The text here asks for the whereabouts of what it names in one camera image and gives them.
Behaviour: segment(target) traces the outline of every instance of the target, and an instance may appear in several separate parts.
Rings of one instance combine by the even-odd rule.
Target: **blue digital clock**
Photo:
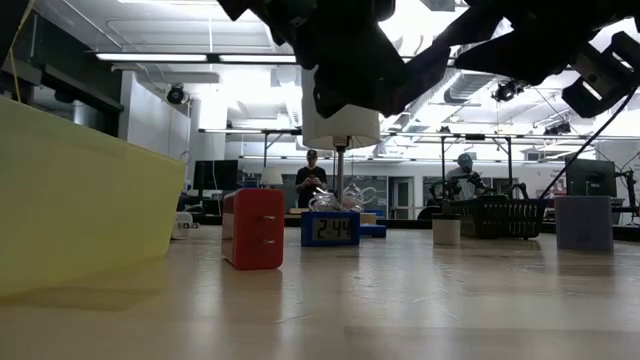
[[[302,246],[360,244],[360,214],[355,212],[306,212],[300,221]]]

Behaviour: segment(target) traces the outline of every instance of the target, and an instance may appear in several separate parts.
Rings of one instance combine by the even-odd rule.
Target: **security camera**
[[[184,91],[184,84],[174,84],[167,93],[167,101],[173,105],[182,105],[189,101],[189,94]]]

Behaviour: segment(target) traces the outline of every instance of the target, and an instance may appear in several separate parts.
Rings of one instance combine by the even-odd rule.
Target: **red drawer box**
[[[238,270],[276,269],[284,256],[284,193],[241,189],[225,196],[222,256]]]

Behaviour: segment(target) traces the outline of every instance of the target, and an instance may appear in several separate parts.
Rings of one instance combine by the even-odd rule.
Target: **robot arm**
[[[393,15],[395,0],[219,3],[232,20],[251,10],[269,26],[276,43],[293,47],[304,69],[318,67],[314,100],[324,117],[346,104],[385,116],[399,114],[442,80],[451,46],[483,41],[462,53],[454,66],[531,85],[571,66],[582,77],[563,98],[583,117],[604,112],[640,83],[640,44],[628,35],[616,34],[602,54],[589,45],[601,28],[626,18],[634,17],[640,30],[640,1],[465,1],[469,9],[407,64],[378,26]],[[511,22],[513,31],[492,39],[503,19]]]

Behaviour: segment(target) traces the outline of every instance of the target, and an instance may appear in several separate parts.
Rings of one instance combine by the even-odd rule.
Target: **door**
[[[414,219],[413,209],[413,178],[393,179],[393,208],[395,219]]]

